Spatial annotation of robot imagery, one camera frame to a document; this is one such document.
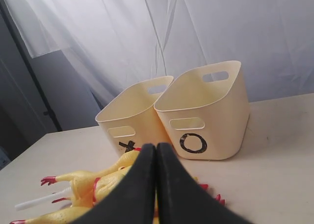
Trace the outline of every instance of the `white stick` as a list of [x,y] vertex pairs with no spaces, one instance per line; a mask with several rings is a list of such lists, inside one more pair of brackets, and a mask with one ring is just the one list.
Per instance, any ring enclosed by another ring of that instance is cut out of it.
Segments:
[[51,194],[51,195],[48,195],[48,196],[45,196],[45,197],[41,197],[41,198],[38,198],[38,199],[33,199],[33,200],[30,200],[30,201],[27,201],[27,202],[24,202],[24,203],[20,203],[20,204],[17,204],[15,206],[15,209],[16,211],[20,211],[20,210],[24,210],[24,209],[27,209],[27,208],[31,208],[31,207],[34,207],[34,206],[37,206],[41,203],[44,203],[44,202],[47,202],[47,201],[53,201],[55,199],[60,199],[60,198],[63,198],[63,197],[69,197],[72,195],[72,189],[70,187],[64,189],[63,191],[60,191],[58,193],[55,193],[55,194]]

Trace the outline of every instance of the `black letter o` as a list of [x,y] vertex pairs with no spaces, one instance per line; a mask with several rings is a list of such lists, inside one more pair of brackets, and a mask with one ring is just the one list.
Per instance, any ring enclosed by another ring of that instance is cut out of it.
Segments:
[[[191,150],[191,149],[188,149],[185,147],[184,145],[184,142],[186,140],[186,138],[188,136],[195,136],[195,137],[198,137],[201,142],[202,142],[202,148],[198,149],[198,150]],[[183,150],[189,152],[189,153],[192,153],[192,154],[200,154],[200,153],[203,153],[207,150],[207,143],[206,141],[204,140],[203,137],[201,137],[200,135],[196,134],[196,133],[186,133],[184,134],[181,138],[180,138],[180,146],[182,147]]]

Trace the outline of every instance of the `black letter x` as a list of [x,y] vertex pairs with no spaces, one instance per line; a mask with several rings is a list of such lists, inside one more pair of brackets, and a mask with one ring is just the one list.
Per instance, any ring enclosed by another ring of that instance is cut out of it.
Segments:
[[134,145],[135,145],[135,142],[133,141],[129,141],[128,144],[124,144],[122,142],[119,142],[119,145],[122,146],[122,147],[125,147],[126,148],[126,152],[129,152],[131,150],[134,150]]

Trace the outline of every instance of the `bin handle hole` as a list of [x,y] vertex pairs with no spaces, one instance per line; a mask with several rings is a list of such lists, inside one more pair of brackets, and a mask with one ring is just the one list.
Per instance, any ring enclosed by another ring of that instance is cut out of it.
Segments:
[[172,119],[169,121],[170,125],[176,130],[197,130],[205,127],[205,122],[198,117]]
[[149,94],[163,93],[167,89],[165,84],[150,87],[147,91]]
[[226,71],[220,71],[220,72],[203,75],[203,81],[206,83],[226,80],[228,78],[229,78],[229,74]]
[[130,137],[135,135],[135,130],[131,126],[112,127],[108,129],[108,133],[113,138]]

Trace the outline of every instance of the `rubber chicken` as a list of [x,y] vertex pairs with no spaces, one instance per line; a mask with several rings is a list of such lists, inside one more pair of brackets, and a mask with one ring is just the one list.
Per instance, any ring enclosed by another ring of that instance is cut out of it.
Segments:
[[112,165],[109,169],[102,170],[100,172],[89,172],[89,171],[76,171],[69,174],[64,174],[60,176],[47,176],[41,180],[41,185],[44,184],[54,184],[60,181],[70,182],[72,192],[74,194],[71,197],[71,201],[75,206],[91,207],[92,199],[89,199],[91,191],[93,190],[94,181],[98,177],[103,177],[113,172],[118,171],[120,168],[131,166],[139,155],[141,148],[135,148],[132,151],[124,153],[119,160]]
[[71,207],[48,213],[34,219],[13,221],[10,224],[68,224],[85,214],[90,208]]

